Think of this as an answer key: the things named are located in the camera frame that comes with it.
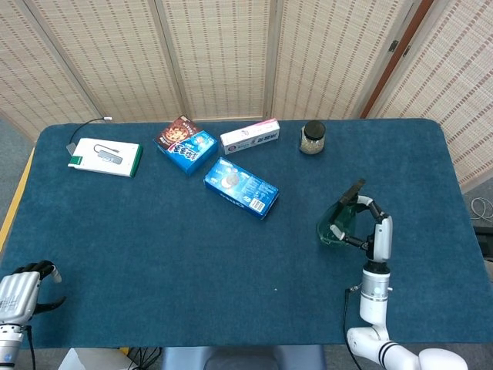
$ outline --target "table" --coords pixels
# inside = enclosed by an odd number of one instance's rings
[[[206,189],[155,148],[166,124],[94,124],[78,133],[141,143],[136,177],[67,167],[76,125],[50,126],[32,168],[2,273],[50,259],[58,310],[32,320],[35,346],[117,347],[342,343],[344,289],[361,281],[353,247],[329,248],[315,225],[357,179],[394,219],[387,325],[401,342],[493,341],[493,297],[440,127],[426,119],[325,121],[325,150],[298,149],[305,121],[227,156],[280,189],[258,220]],[[219,138],[249,123],[200,123]],[[358,221],[360,236],[371,218]],[[364,323],[358,299],[350,326]]]

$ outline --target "blue box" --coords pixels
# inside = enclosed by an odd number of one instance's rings
[[[188,175],[217,151],[217,140],[185,116],[175,119],[154,142]]]
[[[224,158],[204,177],[206,187],[261,220],[276,201],[279,190]]]

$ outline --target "gray cable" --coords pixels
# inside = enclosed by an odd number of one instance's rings
[[[479,213],[479,211],[475,208],[476,202],[481,202],[483,204],[483,211],[481,213]],[[488,209],[488,205],[491,208],[491,213],[489,214],[486,213],[486,210]],[[491,203],[490,200],[483,197],[474,198],[471,201],[471,210],[472,213],[477,216],[477,217],[471,217],[471,220],[483,220],[486,222],[493,223],[493,203]]]

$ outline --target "white box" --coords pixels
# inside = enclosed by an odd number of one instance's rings
[[[272,118],[221,135],[224,154],[256,146],[279,137],[279,123]]]
[[[59,370],[128,370],[131,365],[132,360],[118,349],[70,348]]]
[[[139,144],[82,138],[72,154],[69,167],[134,177],[142,151]]]

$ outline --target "jar lid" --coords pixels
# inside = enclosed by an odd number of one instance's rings
[[[325,126],[321,121],[309,121],[305,125],[304,134],[309,140],[320,140],[325,135]]]

